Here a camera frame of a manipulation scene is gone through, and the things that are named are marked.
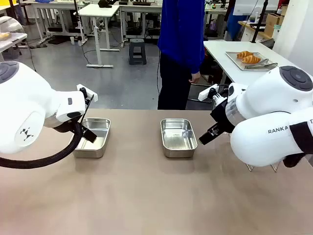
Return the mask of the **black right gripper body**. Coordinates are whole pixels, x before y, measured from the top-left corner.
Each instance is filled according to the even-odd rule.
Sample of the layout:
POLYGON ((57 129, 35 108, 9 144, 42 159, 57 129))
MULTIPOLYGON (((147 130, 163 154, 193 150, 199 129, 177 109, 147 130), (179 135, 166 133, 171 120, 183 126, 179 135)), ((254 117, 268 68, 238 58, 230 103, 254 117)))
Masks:
POLYGON ((216 121, 216 124, 212 126, 214 134, 222 134, 223 132, 232 133, 235 126, 228 120, 226 116, 227 100, 224 100, 220 104, 216 105, 211 112, 212 118, 216 121))

